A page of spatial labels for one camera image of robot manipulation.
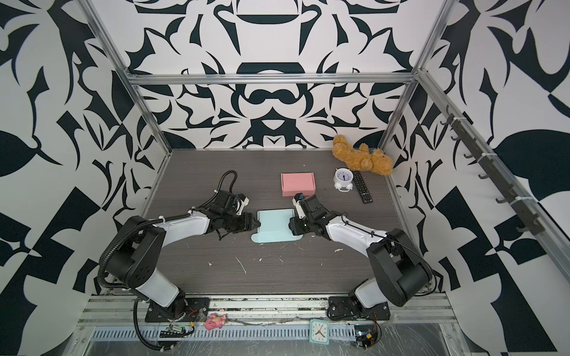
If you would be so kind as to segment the light blue paper box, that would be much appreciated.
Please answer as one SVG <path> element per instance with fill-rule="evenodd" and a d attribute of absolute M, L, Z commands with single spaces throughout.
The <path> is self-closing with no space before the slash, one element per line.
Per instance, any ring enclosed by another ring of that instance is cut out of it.
<path fill-rule="evenodd" d="M 289 228 L 289 221 L 295 216 L 293 209 L 262 210 L 257 219 L 260 226 L 251 236 L 254 243 L 286 243 L 301 240 L 303 235 L 294 235 Z"/>

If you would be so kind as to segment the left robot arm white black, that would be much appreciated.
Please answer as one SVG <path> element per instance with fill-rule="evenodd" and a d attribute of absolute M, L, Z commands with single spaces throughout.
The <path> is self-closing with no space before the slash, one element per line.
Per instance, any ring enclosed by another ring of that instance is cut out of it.
<path fill-rule="evenodd" d="M 125 289 L 169 319 L 189 310 L 185 292 L 157 268 L 164 247 L 188 237 L 221 231 L 227 234 L 253 231 L 261 226 L 253 213 L 245 212 L 249 200 L 243 194 L 217 191 L 202 206 L 173 217 L 127 220 L 99 259 L 97 282 L 106 289 Z"/>

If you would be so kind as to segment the pink paper box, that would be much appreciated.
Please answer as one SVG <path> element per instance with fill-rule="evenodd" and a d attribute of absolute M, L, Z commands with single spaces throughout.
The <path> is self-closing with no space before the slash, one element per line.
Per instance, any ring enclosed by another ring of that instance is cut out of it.
<path fill-rule="evenodd" d="M 283 197 L 293 197 L 300 193 L 310 197 L 316 193 L 314 173 L 283 173 L 281 189 Z"/>

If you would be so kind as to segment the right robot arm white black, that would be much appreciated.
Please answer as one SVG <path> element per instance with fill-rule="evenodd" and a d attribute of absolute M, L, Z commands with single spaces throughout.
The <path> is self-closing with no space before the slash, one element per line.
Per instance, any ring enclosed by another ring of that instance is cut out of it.
<path fill-rule="evenodd" d="M 374 278 L 357 286 L 352 295 L 364 309 L 390 302 L 402 307 L 433 278 L 433 270 L 401 229 L 380 231 L 351 221 L 325 208 L 313 195 L 292 199 L 295 216 L 289 229 L 295 235 L 313 233 L 341 243 L 368 258 Z"/>

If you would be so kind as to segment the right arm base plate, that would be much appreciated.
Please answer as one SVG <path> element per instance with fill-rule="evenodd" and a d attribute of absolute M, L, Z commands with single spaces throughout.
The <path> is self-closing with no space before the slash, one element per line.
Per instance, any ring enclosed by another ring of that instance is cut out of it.
<path fill-rule="evenodd" d="M 331 320 L 390 320 L 387 303 L 365 307 L 356 296 L 329 297 L 327 317 Z"/>

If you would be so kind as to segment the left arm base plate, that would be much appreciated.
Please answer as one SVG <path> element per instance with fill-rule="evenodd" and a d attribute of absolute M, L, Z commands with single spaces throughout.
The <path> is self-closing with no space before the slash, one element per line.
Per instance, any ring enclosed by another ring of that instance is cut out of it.
<path fill-rule="evenodd" d="M 160 306 L 151 301 L 145 316 L 147 323 L 178 323 L 206 320 L 209 298 L 177 298 L 170 306 Z"/>

